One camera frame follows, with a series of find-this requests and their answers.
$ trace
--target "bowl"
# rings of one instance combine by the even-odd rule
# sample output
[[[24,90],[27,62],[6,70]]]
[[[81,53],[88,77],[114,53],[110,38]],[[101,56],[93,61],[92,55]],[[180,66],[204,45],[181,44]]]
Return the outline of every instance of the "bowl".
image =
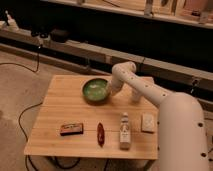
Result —
[[[87,81],[82,89],[84,98],[94,104],[104,102],[109,96],[107,83],[108,81],[103,78],[95,78]]]

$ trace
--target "white bottle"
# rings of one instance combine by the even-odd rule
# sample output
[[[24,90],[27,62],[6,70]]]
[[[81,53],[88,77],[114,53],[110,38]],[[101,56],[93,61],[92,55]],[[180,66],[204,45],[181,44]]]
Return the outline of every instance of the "white bottle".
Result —
[[[120,148],[128,150],[131,146],[131,130],[128,113],[124,112],[120,125]]]
[[[16,21],[10,16],[10,14],[8,13],[8,11],[5,11],[5,14],[7,15],[7,22],[9,24],[9,29],[11,31],[17,31],[17,30],[19,30],[19,27],[18,27]]]

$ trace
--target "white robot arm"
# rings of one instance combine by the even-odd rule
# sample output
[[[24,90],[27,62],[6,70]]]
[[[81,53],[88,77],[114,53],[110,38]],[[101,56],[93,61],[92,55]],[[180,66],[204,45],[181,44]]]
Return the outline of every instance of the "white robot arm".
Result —
[[[143,80],[135,71],[133,62],[114,65],[108,87],[115,95],[127,83],[133,88],[133,100],[143,95],[159,109],[159,170],[209,171],[203,110],[199,102],[186,93],[171,92]]]

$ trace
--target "table top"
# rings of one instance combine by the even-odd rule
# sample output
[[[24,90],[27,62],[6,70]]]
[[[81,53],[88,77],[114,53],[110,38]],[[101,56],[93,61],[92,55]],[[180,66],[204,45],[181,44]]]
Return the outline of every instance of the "table top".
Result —
[[[131,101],[131,87],[109,97],[106,104],[90,105],[82,95],[83,85],[92,78],[111,79],[111,76],[55,75],[50,83],[43,105],[36,118],[25,155],[69,156],[95,158],[157,159],[157,126],[153,134],[141,132],[141,116],[151,113],[157,120],[157,109],[142,97],[139,103]],[[131,148],[119,148],[120,120],[129,113]],[[105,130],[105,144],[97,142],[97,125]],[[83,123],[84,133],[60,136],[63,124]]]

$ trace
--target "table leg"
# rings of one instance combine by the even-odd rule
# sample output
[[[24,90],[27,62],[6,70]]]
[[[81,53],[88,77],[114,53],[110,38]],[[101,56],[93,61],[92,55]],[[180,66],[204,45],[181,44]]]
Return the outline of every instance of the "table leg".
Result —
[[[146,165],[143,167],[143,171],[148,171],[152,167],[154,162],[155,162],[155,160],[148,160]]]
[[[45,158],[46,158],[52,165],[56,166],[56,163],[55,163],[55,161],[53,160],[53,157],[51,157],[51,156],[45,156]]]

